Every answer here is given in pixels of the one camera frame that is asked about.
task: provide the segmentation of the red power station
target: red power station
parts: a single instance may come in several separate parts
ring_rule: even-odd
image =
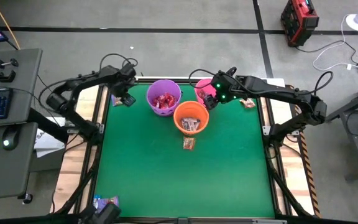
[[[281,14],[288,46],[303,46],[317,27],[318,21],[319,17],[311,0],[288,0]]]

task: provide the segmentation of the orange bucket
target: orange bucket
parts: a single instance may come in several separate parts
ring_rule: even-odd
[[[181,120],[183,118],[194,118],[194,119],[200,119],[200,126],[198,127],[198,130],[196,131],[186,131],[181,126]],[[183,134],[186,135],[194,135],[200,133],[209,121],[209,113],[206,110],[205,106],[201,103],[195,102],[195,101],[186,101],[176,108],[175,112],[173,113],[173,122],[175,122],[175,125],[177,128],[183,132]]]

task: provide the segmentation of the floor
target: floor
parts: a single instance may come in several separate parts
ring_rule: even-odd
[[[289,48],[283,35],[258,32],[262,26],[265,30],[281,30],[279,18],[285,4],[286,0],[0,0],[0,10],[16,30],[72,28],[60,29],[61,32],[15,32],[23,49],[43,49],[39,75],[45,83],[97,70],[103,55],[119,52],[135,57],[139,61],[138,73],[147,76],[186,77],[196,68],[216,72],[236,66],[238,74],[284,78],[287,84],[311,90],[322,74],[311,64],[319,53]],[[358,11],[358,1],[352,0],[314,0],[313,4],[320,16],[317,30],[339,31],[342,18]],[[262,23],[255,19],[254,6],[260,9]],[[76,28],[118,29],[81,32]],[[303,49],[313,50],[341,40],[340,32],[334,34],[313,35]],[[346,40],[357,49],[354,59],[358,61],[358,35],[347,35]],[[0,44],[0,50],[9,49],[8,44]],[[318,65],[350,63],[351,53],[345,46],[332,49]],[[110,58],[107,63],[118,66],[121,60]],[[357,70],[339,66],[332,71],[333,81],[318,92],[328,104],[328,113],[347,103],[358,91]],[[36,92],[41,87],[37,84]],[[335,120],[308,126],[305,134],[323,217],[358,221],[358,181],[344,180],[344,175],[358,170],[358,158],[342,124]],[[56,179],[57,172],[32,175],[34,201],[22,206],[14,198],[0,199],[0,218],[47,214]]]

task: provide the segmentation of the purple bucket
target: purple bucket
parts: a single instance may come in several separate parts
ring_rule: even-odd
[[[153,106],[152,102],[156,97],[169,93],[177,99],[177,102],[168,109],[159,109]],[[150,85],[146,93],[146,100],[153,111],[160,116],[171,116],[178,107],[181,98],[181,91],[178,84],[171,80],[158,80]]]

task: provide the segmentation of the gray desk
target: gray desk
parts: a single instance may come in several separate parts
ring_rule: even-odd
[[[2,148],[2,134],[6,126],[0,126],[0,198],[25,193],[37,123],[20,124],[19,144],[12,151]]]
[[[37,81],[38,69],[42,56],[41,49],[10,50],[0,52],[0,59],[8,62],[11,58],[19,62],[18,67],[11,65],[0,69],[5,75],[11,70],[16,72],[16,77],[11,83],[1,83],[0,86],[18,88],[34,94],[35,82]],[[9,115],[6,119],[0,119],[0,125],[25,123],[29,117],[32,96],[24,91],[13,90],[13,97]]]

